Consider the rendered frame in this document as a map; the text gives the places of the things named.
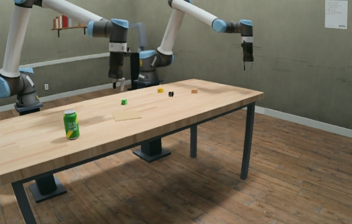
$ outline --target poster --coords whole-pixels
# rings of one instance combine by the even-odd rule
[[[348,0],[325,1],[325,27],[334,29],[348,28]]]

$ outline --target white wall trim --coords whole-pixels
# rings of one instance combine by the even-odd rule
[[[125,85],[130,85],[131,83],[132,83],[132,81],[125,80]],[[116,83],[116,86],[120,86],[120,85],[121,85],[121,82],[117,82]],[[112,89],[112,88],[113,88],[113,84],[109,83],[109,84],[105,84],[105,85],[84,88],[84,89],[81,89],[81,90],[74,90],[74,91],[54,94],[54,95],[50,95],[50,96],[43,96],[43,97],[40,97],[39,100],[41,102],[47,102],[47,101],[57,100],[57,99],[61,99],[61,98],[66,98],[66,97],[69,97],[69,96],[75,96],[75,95],[80,95],[80,94],[84,94],[84,93],[91,93],[93,91]],[[14,103],[10,104],[10,105],[0,106],[0,112],[13,110],[13,109],[14,109]]]
[[[290,121],[293,123],[302,124],[308,127],[317,128],[323,131],[328,131],[330,133],[339,134],[342,136],[352,138],[352,130],[347,128],[342,128],[336,125],[327,124],[327,123],[315,121],[312,119],[296,116],[293,114],[288,114],[288,113],[284,113],[284,112],[280,112],[272,109],[263,108],[260,106],[255,107],[255,112],[259,114],[271,116],[273,118],[283,119],[284,121]]]
[[[20,65],[20,68],[37,68],[37,67],[44,67],[49,65],[56,65],[60,63],[77,62],[80,60],[88,60],[88,59],[102,58],[102,57],[109,57],[109,53],[85,55],[85,56],[78,56],[78,57],[71,57],[71,58],[63,58],[58,60],[51,60],[48,62],[38,62],[38,63],[32,63],[28,65]]]

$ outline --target soda can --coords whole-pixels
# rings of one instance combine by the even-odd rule
[[[77,139],[79,137],[79,124],[75,110],[64,111],[63,119],[66,137],[68,139]]]

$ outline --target red book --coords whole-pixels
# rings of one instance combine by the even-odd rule
[[[68,17],[62,15],[63,27],[68,27]]]

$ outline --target wall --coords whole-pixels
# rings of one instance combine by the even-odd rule
[[[186,15],[174,64],[158,69],[165,82],[199,78],[260,90],[259,106],[352,129],[352,1],[348,30],[325,28],[324,0],[193,3],[222,19],[253,21],[254,71],[243,71],[238,34],[217,34]],[[156,49],[172,10],[166,1],[136,4]]]
[[[127,19],[133,22],[136,15],[133,0],[69,0],[106,19]],[[14,9],[14,1],[0,0],[0,68],[3,65],[7,34]],[[63,58],[108,52],[108,39],[90,38],[83,35],[83,29],[52,31],[53,19],[60,14],[51,10],[34,6],[25,35],[20,65],[47,62]],[[131,50],[137,49],[137,34],[133,30],[128,37]],[[37,94],[48,96],[66,91],[88,88],[109,83],[109,57],[68,62],[58,65],[35,68],[35,85]],[[129,59],[125,58],[124,73],[129,75]],[[49,84],[49,90],[44,90],[44,84]],[[0,99],[0,106],[15,103],[16,97]]]

